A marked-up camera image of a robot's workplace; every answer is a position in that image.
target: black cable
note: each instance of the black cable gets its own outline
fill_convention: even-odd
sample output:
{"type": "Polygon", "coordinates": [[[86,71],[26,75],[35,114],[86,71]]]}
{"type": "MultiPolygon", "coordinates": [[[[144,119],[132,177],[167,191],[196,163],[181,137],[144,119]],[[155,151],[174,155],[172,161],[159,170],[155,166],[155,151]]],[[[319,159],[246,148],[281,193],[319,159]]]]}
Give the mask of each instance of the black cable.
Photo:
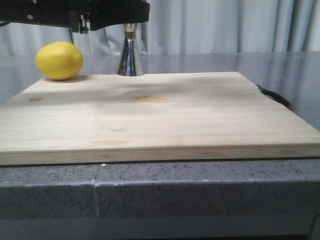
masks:
{"type": "Polygon", "coordinates": [[[0,23],[0,27],[3,27],[3,26],[5,26],[5,25],[8,25],[10,22],[2,22],[2,23],[0,23]]]}
{"type": "Polygon", "coordinates": [[[259,88],[259,90],[262,94],[272,97],[276,102],[282,104],[283,106],[285,106],[288,109],[291,108],[291,103],[287,99],[285,99],[283,96],[279,95],[278,93],[276,93],[274,91],[266,90],[259,85],[257,85],[257,87],[259,88]]]}

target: wooden cutting board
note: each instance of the wooden cutting board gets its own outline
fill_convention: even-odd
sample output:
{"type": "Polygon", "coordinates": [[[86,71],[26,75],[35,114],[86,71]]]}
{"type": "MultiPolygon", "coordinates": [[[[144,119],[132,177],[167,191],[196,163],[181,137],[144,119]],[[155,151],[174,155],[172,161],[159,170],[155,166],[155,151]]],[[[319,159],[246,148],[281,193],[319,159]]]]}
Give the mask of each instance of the wooden cutting board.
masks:
{"type": "Polygon", "coordinates": [[[0,164],[320,157],[320,132],[238,72],[41,79],[0,107],[0,164]]]}

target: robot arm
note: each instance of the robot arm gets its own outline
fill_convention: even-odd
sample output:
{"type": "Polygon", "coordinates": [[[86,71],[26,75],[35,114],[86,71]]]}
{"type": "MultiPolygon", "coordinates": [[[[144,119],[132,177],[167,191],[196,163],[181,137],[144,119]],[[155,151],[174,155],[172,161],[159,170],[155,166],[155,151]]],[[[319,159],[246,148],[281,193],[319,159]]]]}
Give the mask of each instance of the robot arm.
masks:
{"type": "Polygon", "coordinates": [[[70,28],[87,33],[107,26],[149,20],[143,0],[0,0],[0,21],[70,28]]]}

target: curtain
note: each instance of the curtain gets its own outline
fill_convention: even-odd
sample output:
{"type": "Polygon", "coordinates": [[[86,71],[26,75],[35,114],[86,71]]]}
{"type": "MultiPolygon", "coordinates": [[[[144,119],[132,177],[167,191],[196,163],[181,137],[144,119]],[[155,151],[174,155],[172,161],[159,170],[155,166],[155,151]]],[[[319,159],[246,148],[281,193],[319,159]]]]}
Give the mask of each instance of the curtain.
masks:
{"type": "MultiPolygon", "coordinates": [[[[148,0],[139,25],[142,54],[320,51],[320,0],[148,0]]],[[[73,42],[84,55],[119,55],[120,25],[89,34],[11,23],[0,27],[0,56],[36,54],[46,44],[73,42]]]]}

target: white curtain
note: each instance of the white curtain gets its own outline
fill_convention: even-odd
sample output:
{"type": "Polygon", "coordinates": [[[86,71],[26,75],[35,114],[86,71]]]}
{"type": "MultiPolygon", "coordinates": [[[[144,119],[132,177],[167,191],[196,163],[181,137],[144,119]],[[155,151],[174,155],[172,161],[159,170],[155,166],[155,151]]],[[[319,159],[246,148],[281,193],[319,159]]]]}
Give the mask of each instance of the white curtain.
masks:
{"type": "MultiPolygon", "coordinates": [[[[142,54],[320,51],[320,0],[148,0],[139,26],[142,54]]],[[[0,27],[0,56],[29,55],[48,43],[73,42],[84,55],[119,55],[120,25],[88,35],[11,23],[0,27]]]]}

